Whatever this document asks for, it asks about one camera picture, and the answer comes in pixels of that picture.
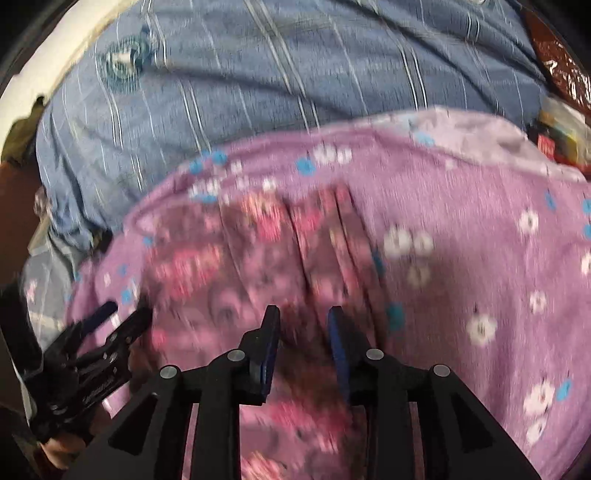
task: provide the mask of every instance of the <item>purple fleece blanket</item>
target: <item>purple fleece blanket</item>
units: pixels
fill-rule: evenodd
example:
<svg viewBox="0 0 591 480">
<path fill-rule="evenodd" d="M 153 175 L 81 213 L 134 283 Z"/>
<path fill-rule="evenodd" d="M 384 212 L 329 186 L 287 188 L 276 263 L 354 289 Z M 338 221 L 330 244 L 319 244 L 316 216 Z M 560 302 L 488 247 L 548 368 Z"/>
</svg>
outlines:
<svg viewBox="0 0 591 480">
<path fill-rule="evenodd" d="M 148 363 L 188 369 L 279 305 L 269 403 L 241 410 L 243 478 L 355 479 L 363 420 L 326 346 L 342 304 L 402 362 L 449 365 L 559 479 L 591 432 L 591 188 L 501 120 L 463 115 L 267 135 L 188 162 L 83 266 L 67 321 L 117 300 L 101 342 L 144 290 Z"/>
</svg>

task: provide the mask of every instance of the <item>wrinkled fabric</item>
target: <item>wrinkled fabric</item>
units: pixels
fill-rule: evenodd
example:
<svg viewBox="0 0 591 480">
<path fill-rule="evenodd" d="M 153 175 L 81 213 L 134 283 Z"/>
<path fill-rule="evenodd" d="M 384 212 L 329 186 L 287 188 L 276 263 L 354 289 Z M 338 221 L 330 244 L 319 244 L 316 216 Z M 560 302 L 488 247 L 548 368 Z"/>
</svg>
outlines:
<svg viewBox="0 0 591 480">
<path fill-rule="evenodd" d="M 145 291 L 145 351 L 191 368 L 235 348 L 278 303 L 269 404 L 241 410 L 243 476 L 356 478 L 363 423 L 338 401 L 327 359 L 326 310 L 340 302 L 400 361 L 449 365 L 542 478 L 559 479 L 591 427 L 589 186 L 573 169 L 553 176 L 540 152 L 537 171 L 467 162 L 428 146 L 413 114 L 405 121 L 406 138 L 382 121 L 340 125 L 182 165 L 81 268 L 67 321 L 115 299 L 103 342 Z M 515 144 L 486 145 L 502 158 Z M 109 398 L 111 411 L 125 398 Z"/>
<path fill-rule="evenodd" d="M 37 136 L 56 232 L 90 250 L 185 159 L 272 130 L 433 105 L 532 120 L 514 2 L 143 0 L 65 78 Z"/>
<path fill-rule="evenodd" d="M 579 171 L 549 161 L 515 125 L 501 117 L 441 107 L 418 112 L 385 113 L 354 122 L 372 125 L 390 134 L 409 138 L 427 147 L 438 147 L 477 165 L 505 164 L 512 168 L 565 181 L 584 181 Z M 324 132 L 349 129 L 349 123 L 333 124 Z M 331 146 L 320 148 L 324 161 L 337 161 Z M 341 161 L 346 161 L 341 153 Z M 456 160 L 450 158 L 447 168 Z M 51 229 L 40 238 L 24 268 L 25 295 L 33 329 L 43 348 L 63 325 L 63 314 L 71 285 L 84 252 L 67 245 Z"/>
</svg>

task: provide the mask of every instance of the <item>blue striped fabric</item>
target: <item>blue striped fabric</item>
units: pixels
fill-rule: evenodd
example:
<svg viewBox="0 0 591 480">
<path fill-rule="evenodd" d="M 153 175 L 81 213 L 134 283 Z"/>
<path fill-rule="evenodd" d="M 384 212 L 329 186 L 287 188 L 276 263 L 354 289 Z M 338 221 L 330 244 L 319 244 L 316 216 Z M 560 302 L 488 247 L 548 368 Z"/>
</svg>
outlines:
<svg viewBox="0 0 591 480">
<path fill-rule="evenodd" d="M 54 228 L 84 251 L 223 142 L 433 105 L 523 128 L 544 92 L 509 0 L 139 0 L 54 95 L 37 154 Z"/>
</svg>

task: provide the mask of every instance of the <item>blue gripper pad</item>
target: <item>blue gripper pad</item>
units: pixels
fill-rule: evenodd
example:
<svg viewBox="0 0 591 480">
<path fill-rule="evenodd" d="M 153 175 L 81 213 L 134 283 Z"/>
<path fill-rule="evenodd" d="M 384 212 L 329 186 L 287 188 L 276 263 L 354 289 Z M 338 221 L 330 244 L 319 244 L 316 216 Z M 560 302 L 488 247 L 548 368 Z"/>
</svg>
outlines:
<svg viewBox="0 0 591 480">
<path fill-rule="evenodd" d="M 261 362 L 261 387 L 262 394 L 267 396 L 271 392 L 271 381 L 275 369 L 275 360 L 277 358 L 277 348 L 279 345 L 279 335 L 281 325 L 279 320 L 279 309 L 275 306 L 268 306 L 263 318 L 265 332 L 269 336 L 265 358 Z"/>
<path fill-rule="evenodd" d="M 329 339 L 330 349 L 332 350 L 332 357 L 335 362 L 336 376 L 339 382 L 339 389 L 345 401 L 349 401 L 350 386 L 349 386 L 349 360 L 343 346 L 343 339 L 340 335 L 339 315 L 342 315 L 340 307 L 332 307 L 329 310 L 328 324 L 329 324 Z"/>
<path fill-rule="evenodd" d="M 82 321 L 82 338 L 94 332 L 105 322 L 106 319 L 113 315 L 117 309 L 117 304 L 113 300 L 109 300 L 98 307 L 92 315 Z"/>
</svg>

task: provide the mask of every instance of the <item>white flower pattern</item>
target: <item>white flower pattern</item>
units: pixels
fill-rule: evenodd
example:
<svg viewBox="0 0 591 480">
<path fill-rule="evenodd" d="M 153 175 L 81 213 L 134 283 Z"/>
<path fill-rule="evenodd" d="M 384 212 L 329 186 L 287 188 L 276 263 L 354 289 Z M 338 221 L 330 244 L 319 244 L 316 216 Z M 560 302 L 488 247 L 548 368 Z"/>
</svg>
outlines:
<svg viewBox="0 0 591 480">
<path fill-rule="evenodd" d="M 466 331 L 474 345 L 484 347 L 495 339 L 497 321 L 486 314 L 476 314 L 466 325 Z"/>
<path fill-rule="evenodd" d="M 413 239 L 408 230 L 393 226 L 384 236 L 384 254 L 388 258 L 398 258 L 411 251 Z"/>
<path fill-rule="evenodd" d="M 230 164 L 230 171 L 233 175 L 240 175 L 242 173 L 242 162 L 237 160 Z"/>
<path fill-rule="evenodd" d="M 531 392 L 523 401 L 523 410 L 528 417 L 542 415 L 552 406 L 556 389 L 547 380 L 534 385 Z"/>
<path fill-rule="evenodd" d="M 205 184 L 205 191 L 210 195 L 217 195 L 220 191 L 220 181 L 218 179 L 210 179 Z"/>
<path fill-rule="evenodd" d="M 427 265 L 413 264 L 408 269 L 407 281 L 413 288 L 424 287 L 431 280 L 431 269 Z"/>
<path fill-rule="evenodd" d="M 529 445 L 537 443 L 537 441 L 542 437 L 547 423 L 548 419 L 546 417 L 542 417 L 530 425 L 530 428 L 528 428 L 527 432 L 525 433 L 525 438 Z"/>
<path fill-rule="evenodd" d="M 248 177 L 240 177 L 236 179 L 236 188 L 238 190 L 246 190 L 251 185 L 251 181 Z"/>
<path fill-rule="evenodd" d="M 138 300 L 139 298 L 139 288 L 138 288 L 138 284 L 135 282 L 135 280 L 131 281 L 131 285 L 129 286 L 130 290 L 131 290 L 131 294 L 134 297 L 134 300 Z"/>
<path fill-rule="evenodd" d="M 273 192 L 274 190 L 277 190 L 277 181 L 272 177 L 263 179 L 262 189 L 264 192 Z"/>
<path fill-rule="evenodd" d="M 414 236 L 414 252 L 422 257 L 426 257 L 433 252 L 435 243 L 433 237 L 427 232 L 419 232 Z"/>
<path fill-rule="evenodd" d="M 530 209 L 521 212 L 519 219 L 519 229 L 524 235 L 533 235 L 538 231 L 540 226 L 540 217 L 538 214 Z"/>
<path fill-rule="evenodd" d="M 543 291 L 535 291 L 530 294 L 531 313 L 542 313 L 548 305 L 548 299 Z"/>
<path fill-rule="evenodd" d="M 312 156 L 320 165 L 330 165 L 337 162 L 346 165 L 353 158 L 353 151 L 349 147 L 337 149 L 334 145 L 320 144 L 312 151 Z"/>
<path fill-rule="evenodd" d="M 450 171 L 450 170 L 453 170 L 454 168 L 457 168 L 457 162 L 453 158 L 448 158 L 445 161 L 445 169 L 447 171 Z"/>
<path fill-rule="evenodd" d="M 113 328 L 117 328 L 119 325 L 121 325 L 121 318 L 119 317 L 118 313 L 111 315 L 111 325 Z"/>
<path fill-rule="evenodd" d="M 189 198 L 195 198 L 196 196 L 201 194 L 201 189 L 199 188 L 199 186 L 195 183 L 194 185 L 191 186 L 191 188 L 189 188 Z"/>
<path fill-rule="evenodd" d="M 342 148 L 336 154 L 336 161 L 339 162 L 341 165 L 346 165 L 347 163 L 351 162 L 353 158 L 353 152 L 350 148 Z"/>
<path fill-rule="evenodd" d="M 583 258 L 581 259 L 581 273 L 583 275 L 585 275 L 585 277 L 587 275 L 589 275 L 589 272 L 591 271 L 591 252 L 587 252 L 586 254 L 583 255 Z"/>
</svg>

